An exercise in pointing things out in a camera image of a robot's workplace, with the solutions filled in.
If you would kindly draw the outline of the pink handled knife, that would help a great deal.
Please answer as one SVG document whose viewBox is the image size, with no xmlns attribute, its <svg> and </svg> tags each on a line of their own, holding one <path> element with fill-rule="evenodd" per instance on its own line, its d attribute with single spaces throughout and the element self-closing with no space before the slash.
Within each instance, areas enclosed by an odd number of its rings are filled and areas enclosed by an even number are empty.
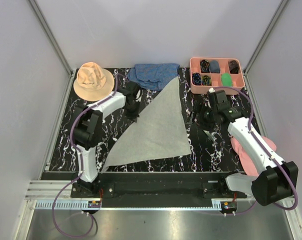
<svg viewBox="0 0 302 240">
<path fill-rule="evenodd" d="M 207 131 L 207 130 L 203 130 L 203 132 L 205 133 L 205 135 L 212 141 L 212 142 L 215 142 L 215 138 L 212 136 L 212 134 Z"/>
</svg>

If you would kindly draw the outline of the grey cloth napkin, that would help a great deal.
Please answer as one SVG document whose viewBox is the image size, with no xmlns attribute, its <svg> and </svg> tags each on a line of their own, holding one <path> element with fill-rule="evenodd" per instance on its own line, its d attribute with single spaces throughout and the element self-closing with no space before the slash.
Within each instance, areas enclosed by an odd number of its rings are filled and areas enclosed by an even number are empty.
<svg viewBox="0 0 302 240">
<path fill-rule="evenodd" d="M 173 78 L 119 137 L 102 168 L 191 154 L 180 101 L 179 77 Z"/>
</svg>

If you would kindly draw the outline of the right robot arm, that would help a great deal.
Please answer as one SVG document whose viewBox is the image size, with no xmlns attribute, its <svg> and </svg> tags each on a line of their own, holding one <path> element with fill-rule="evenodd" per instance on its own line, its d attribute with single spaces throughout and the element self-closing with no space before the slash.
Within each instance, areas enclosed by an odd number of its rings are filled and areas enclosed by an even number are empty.
<svg viewBox="0 0 302 240">
<path fill-rule="evenodd" d="M 298 205 L 296 190 L 298 166 L 286 162 L 273 150 L 252 125 L 253 113 L 245 114 L 228 101 L 225 87 L 210 87 L 207 92 L 209 106 L 197 101 L 187 119 L 208 137 L 218 125 L 227 125 L 228 133 L 238 141 L 257 170 L 257 176 L 233 173 L 218 185 L 219 195 L 230 198 L 235 192 L 251 195 L 262 206 L 277 204 L 289 197 L 294 203 L 286 210 Z"/>
</svg>

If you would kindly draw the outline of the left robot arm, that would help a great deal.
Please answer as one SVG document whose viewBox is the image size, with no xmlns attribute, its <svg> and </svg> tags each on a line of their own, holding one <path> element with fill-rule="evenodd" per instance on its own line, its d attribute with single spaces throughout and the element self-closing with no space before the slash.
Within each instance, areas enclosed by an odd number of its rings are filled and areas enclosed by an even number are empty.
<svg viewBox="0 0 302 240">
<path fill-rule="evenodd" d="M 86 197 L 94 198 L 99 193 L 96 148 L 103 132 L 103 120 L 116 110 L 123 109 L 124 116 L 136 122 L 141 96 L 141 87 L 130 81 L 125 88 L 112 91 L 104 99 L 76 108 L 77 116 L 71 127 L 70 142 L 78 159 L 76 183 Z"/>
</svg>

